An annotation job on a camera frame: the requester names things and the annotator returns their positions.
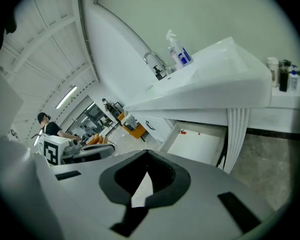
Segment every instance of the ceiling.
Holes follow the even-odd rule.
[[[78,0],[23,0],[15,10],[17,29],[5,36],[0,72],[23,99],[15,125],[20,141],[30,144],[45,112],[57,121],[97,82],[84,39]],[[77,90],[56,109],[73,86]]]

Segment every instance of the black baseboard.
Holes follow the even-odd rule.
[[[287,132],[280,132],[280,131],[274,131],[274,130],[262,130],[262,129],[247,128],[246,134],[300,141],[300,133],[287,133]]]

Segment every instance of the fluorescent light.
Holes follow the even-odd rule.
[[[39,137],[40,137],[39,135],[40,135],[40,134],[42,134],[42,129],[39,131],[39,134],[38,134],[38,136],[37,136],[36,139],[35,139],[35,142],[34,142],[34,144],[33,144],[34,146],[37,145],[37,142],[38,142],[38,140],[39,140]]]
[[[95,103],[92,103],[87,109],[86,111],[88,111],[89,109],[91,109],[91,107],[94,105]]]
[[[73,87],[66,96],[64,96],[64,98],[60,101],[60,103],[58,104],[58,106],[56,106],[55,108],[58,109],[62,106],[62,104],[66,101],[66,99],[69,98],[69,96],[77,89],[78,87]]]
[[[81,121],[81,123],[84,121],[84,120],[86,120],[88,117],[86,116],[82,121]]]

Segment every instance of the white sink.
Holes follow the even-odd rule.
[[[263,108],[270,104],[270,71],[231,37],[192,58],[193,63],[154,83],[124,110]]]

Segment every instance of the black hair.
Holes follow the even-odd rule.
[[[38,114],[38,116],[36,118],[38,119],[39,124],[41,124],[41,122],[44,120],[45,116],[50,120],[51,117],[49,115],[47,115],[46,113],[41,112]]]

